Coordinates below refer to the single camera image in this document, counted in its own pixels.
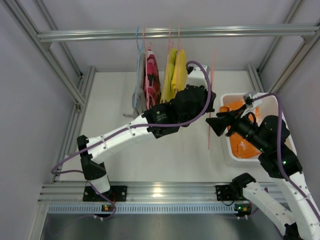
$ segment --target white tabletop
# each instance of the white tabletop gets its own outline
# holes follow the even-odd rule
[[[135,72],[98,72],[95,75],[81,134],[95,137],[127,124],[132,113]],[[250,92],[253,87],[246,71],[215,71],[214,108],[220,107],[225,93]],[[178,133],[149,142],[141,142],[105,160],[110,181],[126,182],[230,182],[242,173],[250,173],[259,182],[272,182],[259,164],[249,167],[226,164],[221,138],[211,132],[208,150],[208,114]],[[80,158],[63,165],[63,171],[81,170]],[[84,181],[80,173],[63,174],[61,181]]]

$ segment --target gray floor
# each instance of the gray floor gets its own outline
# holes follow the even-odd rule
[[[249,220],[216,214],[116,215],[101,222],[79,215],[52,214],[42,240],[280,240],[273,223],[261,212]],[[61,231],[58,236],[52,235]]]

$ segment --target orange cloth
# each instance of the orange cloth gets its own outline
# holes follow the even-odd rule
[[[245,104],[244,100],[235,101],[229,104],[226,104],[222,107],[220,107],[220,112],[229,112],[233,110],[237,110],[241,108]],[[252,111],[255,115],[256,122],[258,125],[261,123],[261,115],[259,107],[255,108]],[[247,140],[243,139],[239,134],[234,133],[230,138],[230,144],[231,144],[231,150],[233,155],[236,158],[239,159],[248,159],[251,157],[254,157],[256,155],[259,155],[261,152],[256,149],[251,143],[249,143]]]

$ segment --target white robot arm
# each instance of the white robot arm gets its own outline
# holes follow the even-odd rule
[[[77,144],[85,179],[98,192],[108,196],[111,186],[105,159],[131,144],[157,139],[187,127],[205,112],[214,111],[215,97],[203,86],[187,85],[170,102],[153,106],[127,125],[97,137],[80,136]],[[252,94],[247,94],[241,108],[218,113],[206,122],[218,136],[230,126],[227,137],[238,133],[262,152],[258,159],[283,193],[291,211],[270,197],[248,173],[232,180],[228,199],[246,198],[253,202],[277,226],[284,239],[319,240],[320,212],[307,188],[297,156],[284,144],[290,134],[286,124],[272,115],[265,117],[260,126],[249,120],[251,110],[259,105],[260,98],[253,99]]]
[[[260,164],[283,193],[291,211],[269,196],[248,173],[232,180],[228,199],[250,200],[272,220],[284,239],[319,240],[320,212],[308,190],[297,156],[285,145],[290,135],[286,123],[274,115],[266,116],[260,126],[255,120],[249,120],[249,115],[253,114],[250,111],[259,105],[261,98],[270,95],[277,98],[278,116],[282,116],[280,100],[273,93],[257,98],[253,98],[254,94],[246,94],[241,108],[217,113],[217,117],[206,121],[218,136],[230,126],[227,137],[237,133],[261,151]]]
[[[205,112],[213,112],[216,94],[204,86],[187,85],[170,102],[161,103],[139,115],[128,124],[97,137],[77,138],[84,178],[102,194],[111,194],[104,161],[129,145],[158,139],[187,127]]]

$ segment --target black mounting bracket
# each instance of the black mounting bracket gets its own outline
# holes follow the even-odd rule
[[[112,202],[126,202],[127,201],[127,186],[111,186],[111,190],[102,193]],[[96,194],[91,186],[84,188],[83,198],[84,202],[106,202],[101,196]]]
[[[232,191],[230,185],[216,185],[215,186],[216,199],[218,201],[233,201],[234,192]]]

